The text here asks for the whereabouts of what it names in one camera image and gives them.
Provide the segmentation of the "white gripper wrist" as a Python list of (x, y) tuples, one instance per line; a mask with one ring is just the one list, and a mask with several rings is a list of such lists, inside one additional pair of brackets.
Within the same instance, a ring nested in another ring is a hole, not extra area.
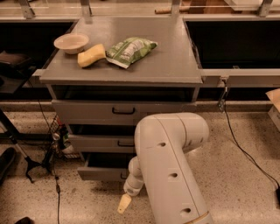
[(119, 214), (123, 214), (125, 210), (130, 205), (132, 201), (131, 197), (137, 196), (144, 186), (144, 180), (142, 176), (135, 176), (130, 174), (123, 186), (123, 190), (125, 194), (121, 197), (119, 206), (117, 208), (117, 212)]

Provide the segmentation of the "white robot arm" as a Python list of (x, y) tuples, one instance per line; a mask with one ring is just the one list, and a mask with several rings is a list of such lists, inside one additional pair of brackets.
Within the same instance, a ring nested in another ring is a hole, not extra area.
[(129, 162), (117, 212), (123, 214), (145, 188), (157, 224), (214, 224), (185, 157), (208, 137), (207, 122), (194, 113), (143, 118), (136, 126), (136, 156)]

